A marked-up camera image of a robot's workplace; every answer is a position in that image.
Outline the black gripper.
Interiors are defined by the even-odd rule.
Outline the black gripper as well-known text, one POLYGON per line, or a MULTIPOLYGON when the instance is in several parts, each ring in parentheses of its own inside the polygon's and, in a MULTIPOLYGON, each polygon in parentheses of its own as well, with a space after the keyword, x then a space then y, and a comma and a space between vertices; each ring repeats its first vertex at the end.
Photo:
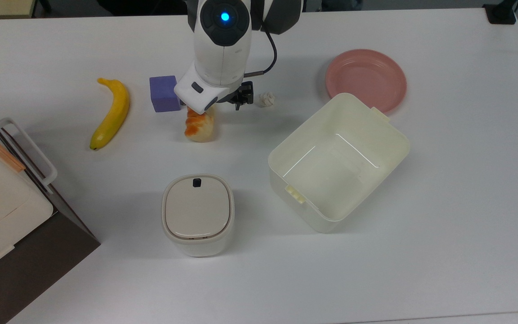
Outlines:
POLYGON ((252 81, 243 82, 239 88, 228 98, 228 102, 234 104, 236 111, 243 105, 253 104, 255 100, 254 86, 252 81))

